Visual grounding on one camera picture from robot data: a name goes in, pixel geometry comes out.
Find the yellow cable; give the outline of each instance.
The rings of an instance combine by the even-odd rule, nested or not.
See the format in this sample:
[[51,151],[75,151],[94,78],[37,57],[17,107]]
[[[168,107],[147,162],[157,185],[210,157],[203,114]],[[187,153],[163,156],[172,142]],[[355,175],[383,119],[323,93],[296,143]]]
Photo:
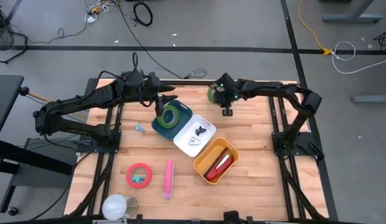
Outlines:
[[318,36],[316,35],[315,31],[313,31],[311,28],[309,28],[309,26],[306,25],[306,23],[303,21],[303,18],[301,17],[301,6],[302,6],[303,2],[304,2],[304,0],[301,0],[301,1],[299,2],[299,6],[298,6],[298,16],[299,16],[300,21],[303,23],[303,25],[304,25],[309,31],[312,32],[313,36],[315,36],[315,41],[316,41],[316,43],[318,44],[318,46],[323,50],[323,55],[326,56],[326,55],[331,54],[332,49],[327,49],[327,48],[323,47],[323,46],[319,43],[319,41],[318,41]]
[[[33,94],[33,93],[28,93],[28,95],[30,95],[30,96],[32,96],[32,97],[34,97],[34,98],[37,98],[37,99],[39,99],[39,100],[42,100],[42,101],[45,101],[45,102],[50,102],[50,100],[48,100],[48,99],[46,99],[45,97],[43,97],[43,96],[40,96],[40,95],[36,95],[36,94]],[[79,114],[79,113],[74,113],[74,115],[75,116],[78,116],[78,117],[80,117],[80,118],[88,118],[88,117],[86,117],[86,116],[84,116],[84,115],[82,115],[82,114]]]

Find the clear cup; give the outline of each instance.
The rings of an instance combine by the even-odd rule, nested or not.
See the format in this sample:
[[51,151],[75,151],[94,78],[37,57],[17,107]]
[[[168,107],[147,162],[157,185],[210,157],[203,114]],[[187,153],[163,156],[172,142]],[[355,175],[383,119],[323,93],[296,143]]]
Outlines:
[[138,202],[132,196],[114,194],[106,198],[101,211],[106,219],[115,221],[132,217],[138,210]]

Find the red tape roll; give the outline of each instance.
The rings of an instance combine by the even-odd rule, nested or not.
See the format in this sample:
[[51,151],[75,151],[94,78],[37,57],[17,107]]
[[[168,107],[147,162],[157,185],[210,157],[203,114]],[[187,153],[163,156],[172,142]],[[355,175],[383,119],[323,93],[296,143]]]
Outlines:
[[[132,172],[137,168],[144,169],[147,173],[146,179],[144,180],[143,183],[140,183],[140,184],[136,184],[132,181]],[[135,189],[140,189],[147,186],[150,180],[151,180],[151,170],[146,164],[142,164],[142,163],[133,164],[126,173],[126,182],[128,183],[129,186]]]

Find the green tape roll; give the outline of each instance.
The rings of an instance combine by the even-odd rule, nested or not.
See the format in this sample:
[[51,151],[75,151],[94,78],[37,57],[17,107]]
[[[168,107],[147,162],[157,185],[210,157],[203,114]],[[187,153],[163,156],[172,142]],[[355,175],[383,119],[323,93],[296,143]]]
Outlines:
[[[165,119],[167,119],[168,117],[164,117],[164,115],[166,114],[167,111],[172,112],[172,119],[168,123],[165,121]],[[179,111],[178,111],[178,109],[176,109],[175,106],[172,106],[172,105],[165,105],[164,106],[164,112],[162,112],[161,116],[157,117],[158,123],[163,128],[173,128],[178,123],[178,120],[179,120]]]

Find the white container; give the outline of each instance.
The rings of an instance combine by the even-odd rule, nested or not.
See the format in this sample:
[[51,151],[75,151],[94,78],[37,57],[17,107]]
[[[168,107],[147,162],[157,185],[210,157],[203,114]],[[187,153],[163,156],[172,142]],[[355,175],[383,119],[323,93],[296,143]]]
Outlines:
[[[199,127],[205,128],[206,132],[196,135],[195,131]],[[174,137],[174,144],[185,152],[188,156],[195,157],[204,146],[210,141],[217,128],[200,115],[193,117],[185,124],[181,131]],[[200,141],[198,145],[189,145],[189,138],[193,137]]]
[[132,196],[114,194],[106,198],[101,211],[111,221],[132,217],[138,209],[138,202]]

